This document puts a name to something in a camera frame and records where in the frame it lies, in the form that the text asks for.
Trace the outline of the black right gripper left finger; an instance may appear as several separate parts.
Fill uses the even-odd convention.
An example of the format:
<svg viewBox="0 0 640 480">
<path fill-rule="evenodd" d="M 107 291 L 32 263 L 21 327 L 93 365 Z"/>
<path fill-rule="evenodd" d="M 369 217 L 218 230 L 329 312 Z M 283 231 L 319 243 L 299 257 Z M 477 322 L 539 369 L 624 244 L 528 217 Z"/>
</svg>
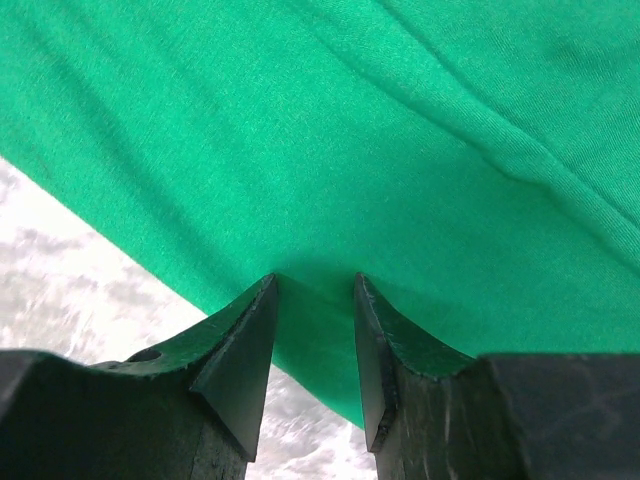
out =
<svg viewBox="0 0 640 480">
<path fill-rule="evenodd" d="M 277 319 L 270 274 L 179 334 L 99 364 L 97 460 L 254 460 Z"/>
</svg>

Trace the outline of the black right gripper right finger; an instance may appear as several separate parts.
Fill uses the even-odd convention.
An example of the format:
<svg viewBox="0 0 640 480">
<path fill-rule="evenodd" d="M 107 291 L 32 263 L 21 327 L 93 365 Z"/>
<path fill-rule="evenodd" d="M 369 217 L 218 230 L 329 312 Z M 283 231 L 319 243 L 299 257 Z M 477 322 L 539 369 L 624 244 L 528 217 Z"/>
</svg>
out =
<svg viewBox="0 0 640 480">
<path fill-rule="evenodd" d="M 354 328 L 366 446 L 379 453 L 415 394 L 402 377 L 439 382 L 473 362 L 398 311 L 365 274 L 355 276 Z"/>
</svg>

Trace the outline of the green t shirt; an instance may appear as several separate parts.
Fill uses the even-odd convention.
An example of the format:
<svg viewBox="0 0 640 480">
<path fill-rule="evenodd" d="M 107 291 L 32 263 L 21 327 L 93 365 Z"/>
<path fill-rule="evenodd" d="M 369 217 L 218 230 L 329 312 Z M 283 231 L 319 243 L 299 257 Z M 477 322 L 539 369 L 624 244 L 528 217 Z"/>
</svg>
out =
<svg viewBox="0 0 640 480">
<path fill-rule="evenodd" d="M 469 355 L 639 347 L 635 1 L 5 1 L 1 154 L 362 420 L 352 289 Z"/>
</svg>

